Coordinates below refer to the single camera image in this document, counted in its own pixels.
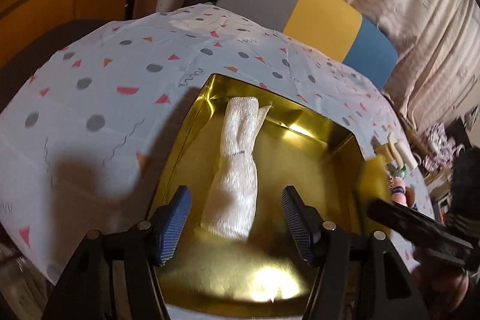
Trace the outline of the person right hand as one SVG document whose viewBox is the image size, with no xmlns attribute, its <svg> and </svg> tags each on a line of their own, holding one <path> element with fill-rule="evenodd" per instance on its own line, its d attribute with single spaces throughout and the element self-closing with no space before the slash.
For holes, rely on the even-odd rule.
<svg viewBox="0 0 480 320">
<path fill-rule="evenodd" d="M 416 283 L 430 319 L 442 319 L 453 312 L 469 290 L 469 273 L 448 265 L 416 247 L 413 258 L 418 262 L 411 276 Z"/>
</svg>

